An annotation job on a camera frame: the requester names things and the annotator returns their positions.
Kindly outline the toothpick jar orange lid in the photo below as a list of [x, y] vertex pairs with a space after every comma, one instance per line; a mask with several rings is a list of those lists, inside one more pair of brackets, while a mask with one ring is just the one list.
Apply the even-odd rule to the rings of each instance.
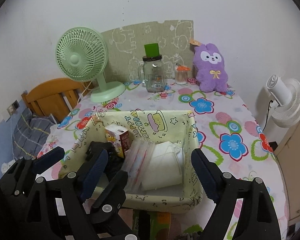
[[175, 83], [178, 84], [178, 85], [187, 84], [188, 72], [190, 70], [191, 69], [187, 66], [176, 64], [175, 69], [174, 69]]

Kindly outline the glass mason jar mug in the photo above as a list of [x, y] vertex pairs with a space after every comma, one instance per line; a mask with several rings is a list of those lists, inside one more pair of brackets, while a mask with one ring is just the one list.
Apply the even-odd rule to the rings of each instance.
[[138, 68], [140, 81], [145, 84], [149, 93], [158, 93], [165, 90], [165, 73], [162, 55], [143, 58], [143, 65]]

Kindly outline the yellow cartoon fabric box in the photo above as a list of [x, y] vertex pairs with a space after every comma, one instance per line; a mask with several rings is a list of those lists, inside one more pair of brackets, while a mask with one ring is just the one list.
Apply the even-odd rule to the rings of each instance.
[[203, 189], [191, 164], [191, 152], [198, 148], [194, 114], [191, 111], [122, 111], [94, 114], [72, 149], [62, 161], [59, 177], [76, 172], [85, 163], [92, 141], [106, 141], [105, 126], [117, 124], [129, 131], [130, 139], [149, 139], [156, 143], [170, 141], [183, 149], [183, 182], [178, 189], [127, 194], [124, 207], [185, 213], [200, 203]]

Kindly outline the grey plaid pillow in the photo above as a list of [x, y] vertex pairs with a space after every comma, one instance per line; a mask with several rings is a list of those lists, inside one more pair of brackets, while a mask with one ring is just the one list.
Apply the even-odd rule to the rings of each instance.
[[37, 157], [55, 124], [53, 115], [38, 116], [29, 108], [23, 110], [12, 134], [14, 159]]

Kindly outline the green patterned cardboard panel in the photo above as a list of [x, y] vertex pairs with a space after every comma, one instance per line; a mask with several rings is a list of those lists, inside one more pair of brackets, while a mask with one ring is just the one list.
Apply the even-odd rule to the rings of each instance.
[[165, 20], [127, 25], [102, 33], [108, 50], [106, 81], [135, 81], [147, 56], [161, 55], [167, 78], [174, 77], [174, 67], [190, 69], [193, 52], [190, 39], [194, 38], [192, 20]]

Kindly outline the white standing fan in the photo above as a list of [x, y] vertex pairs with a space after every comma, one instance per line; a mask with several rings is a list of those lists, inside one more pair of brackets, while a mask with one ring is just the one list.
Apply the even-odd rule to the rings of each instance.
[[282, 81], [274, 74], [268, 79], [266, 88], [276, 101], [271, 114], [273, 122], [281, 128], [297, 124], [300, 121], [300, 82], [297, 79]]

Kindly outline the cartoon tissue pack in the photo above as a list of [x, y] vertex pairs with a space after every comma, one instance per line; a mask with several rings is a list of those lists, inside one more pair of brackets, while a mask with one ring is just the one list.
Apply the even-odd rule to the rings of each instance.
[[117, 155], [125, 159], [130, 149], [129, 131], [123, 126], [111, 124], [105, 127], [106, 139], [114, 146]]

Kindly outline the wooden door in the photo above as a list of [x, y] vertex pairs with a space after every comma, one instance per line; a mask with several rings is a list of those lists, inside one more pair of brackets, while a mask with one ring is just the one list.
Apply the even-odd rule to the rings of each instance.
[[300, 222], [300, 122], [291, 127], [275, 150], [285, 180], [288, 224]]

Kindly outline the clear bag of masks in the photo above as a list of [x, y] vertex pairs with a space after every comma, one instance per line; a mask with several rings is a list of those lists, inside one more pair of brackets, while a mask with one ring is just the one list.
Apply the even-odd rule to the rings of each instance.
[[128, 173], [126, 193], [137, 194], [140, 191], [141, 182], [151, 161], [154, 148], [155, 143], [151, 140], [137, 138], [132, 142], [121, 167]]

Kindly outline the green tissue pack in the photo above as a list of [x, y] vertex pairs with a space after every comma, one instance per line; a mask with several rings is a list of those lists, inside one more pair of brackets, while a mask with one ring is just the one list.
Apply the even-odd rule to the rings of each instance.
[[138, 239], [166, 240], [171, 226], [171, 214], [133, 210], [132, 230]]

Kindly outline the wall power socket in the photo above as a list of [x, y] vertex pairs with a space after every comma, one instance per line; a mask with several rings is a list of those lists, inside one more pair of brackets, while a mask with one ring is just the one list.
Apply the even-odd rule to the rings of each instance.
[[8, 108], [7, 108], [7, 112], [9, 113], [10, 116], [12, 116], [15, 111], [19, 108], [19, 102], [17, 100], [15, 100]]

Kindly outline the white cloth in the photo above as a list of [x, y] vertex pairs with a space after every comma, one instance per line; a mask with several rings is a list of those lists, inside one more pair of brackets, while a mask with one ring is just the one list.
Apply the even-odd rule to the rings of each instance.
[[183, 149], [166, 141], [157, 144], [141, 182], [143, 191], [157, 190], [183, 182]]

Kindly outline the green desk fan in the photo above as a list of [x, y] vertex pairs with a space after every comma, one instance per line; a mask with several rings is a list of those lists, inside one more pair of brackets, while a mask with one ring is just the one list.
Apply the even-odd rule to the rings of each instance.
[[74, 81], [97, 81], [98, 87], [90, 94], [94, 103], [112, 100], [126, 90], [119, 81], [106, 81], [103, 73], [108, 64], [108, 50], [103, 36], [93, 29], [75, 27], [67, 30], [57, 43], [56, 62]]

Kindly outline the floral tablecloth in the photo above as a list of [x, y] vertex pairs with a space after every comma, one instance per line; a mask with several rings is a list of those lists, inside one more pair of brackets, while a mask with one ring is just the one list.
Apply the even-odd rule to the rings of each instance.
[[[194, 79], [183, 86], [169, 80], [163, 92], [149, 93], [140, 82], [128, 82], [125, 92], [113, 100], [92, 103], [89, 97], [84, 98], [60, 124], [51, 128], [41, 154], [56, 146], [69, 153], [94, 114], [134, 110], [191, 111], [198, 148], [209, 161], [238, 179], [263, 179], [275, 207], [281, 238], [286, 238], [288, 210], [277, 159], [262, 128], [232, 88], [225, 93], [203, 93]], [[47, 180], [59, 178], [63, 159], [43, 173]], [[203, 191], [198, 205], [185, 213], [176, 213], [181, 228], [187, 232], [203, 228], [213, 208], [213, 201]]]

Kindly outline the purple plush bunny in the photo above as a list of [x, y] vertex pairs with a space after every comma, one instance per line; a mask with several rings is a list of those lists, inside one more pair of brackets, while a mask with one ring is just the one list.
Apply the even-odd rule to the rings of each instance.
[[195, 46], [193, 65], [202, 92], [225, 93], [228, 90], [224, 58], [216, 45], [208, 43]]

